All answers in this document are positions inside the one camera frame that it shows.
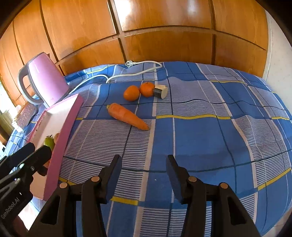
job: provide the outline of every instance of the pink box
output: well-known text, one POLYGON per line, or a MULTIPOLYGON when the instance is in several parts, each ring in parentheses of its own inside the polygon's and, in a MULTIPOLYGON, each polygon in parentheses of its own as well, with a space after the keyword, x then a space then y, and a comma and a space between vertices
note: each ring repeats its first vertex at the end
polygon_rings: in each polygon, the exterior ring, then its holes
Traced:
POLYGON ((47 201, 58 186, 67 141, 82 103, 83 98, 76 94, 54 104, 42 113, 31 132, 28 142, 32 142, 36 149, 44 144, 47 136, 54 136, 60 132, 52 153, 47 175, 41 176, 38 172, 33 175, 34 180, 30 185, 30 191, 39 199, 47 201))

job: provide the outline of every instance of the white wall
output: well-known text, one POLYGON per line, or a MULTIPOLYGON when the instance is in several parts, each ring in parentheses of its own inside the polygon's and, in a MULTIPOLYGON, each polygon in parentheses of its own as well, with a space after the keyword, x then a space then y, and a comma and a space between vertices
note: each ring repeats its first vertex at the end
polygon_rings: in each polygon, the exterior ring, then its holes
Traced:
POLYGON ((292 112, 292 48, 276 21, 266 14, 269 47, 263 78, 292 112))

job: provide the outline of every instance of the kettle handle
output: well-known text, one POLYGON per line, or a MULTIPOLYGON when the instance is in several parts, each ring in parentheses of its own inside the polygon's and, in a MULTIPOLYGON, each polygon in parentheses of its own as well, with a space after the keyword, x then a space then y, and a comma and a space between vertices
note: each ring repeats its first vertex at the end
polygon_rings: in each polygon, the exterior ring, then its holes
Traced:
POLYGON ((26 98, 26 100, 32 104, 43 104, 44 101, 42 99, 34 99, 32 98, 29 93, 27 92, 24 83, 23 83, 23 78, 25 76, 28 76, 29 81, 32 82, 30 73, 28 71, 28 64, 24 65, 22 69, 19 70, 18 77, 17 77, 17 83, 18 87, 20 89, 20 92, 23 94, 23 96, 26 98))

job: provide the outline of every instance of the tangerine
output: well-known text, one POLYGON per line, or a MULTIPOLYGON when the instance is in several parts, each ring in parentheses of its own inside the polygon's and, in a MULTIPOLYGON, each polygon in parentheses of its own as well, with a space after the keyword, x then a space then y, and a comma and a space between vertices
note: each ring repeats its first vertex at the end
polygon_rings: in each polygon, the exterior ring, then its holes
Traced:
POLYGON ((140 92, 145 97, 153 96, 153 89, 155 85, 152 82, 145 82, 140 86, 140 92))
POLYGON ((140 91, 137 86, 129 86, 125 91, 124 91, 124 98, 127 101, 134 101, 139 98, 140 91))

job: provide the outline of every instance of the blue plaid bedsheet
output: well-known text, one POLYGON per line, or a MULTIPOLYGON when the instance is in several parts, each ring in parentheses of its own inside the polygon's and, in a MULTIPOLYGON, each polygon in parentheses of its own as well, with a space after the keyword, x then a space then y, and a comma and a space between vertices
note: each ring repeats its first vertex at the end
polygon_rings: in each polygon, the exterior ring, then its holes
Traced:
MULTIPOLYGON (((97 74, 135 73, 102 65, 66 77, 73 88, 97 74)), ((118 77, 110 84, 97 77, 79 93, 84 103, 68 140, 60 182, 82 183, 99 174, 115 154, 123 167, 114 197, 102 205, 109 237, 180 236, 186 205, 175 199, 165 159, 173 154, 179 166, 205 183, 228 183, 264 235, 289 209, 292 199, 292 116, 279 96, 261 78, 213 65, 164 62, 155 72, 118 77), (123 98, 130 85, 152 81, 169 90, 163 100, 123 98), (119 103, 150 127, 142 131, 109 116, 106 105, 119 103)), ((13 132, 6 153, 22 147, 44 110, 24 134, 13 132)), ((34 198, 37 208, 43 202, 34 198)), ((205 236, 211 233, 211 204, 207 204, 205 236)), ((82 236, 81 204, 77 231, 82 236)))

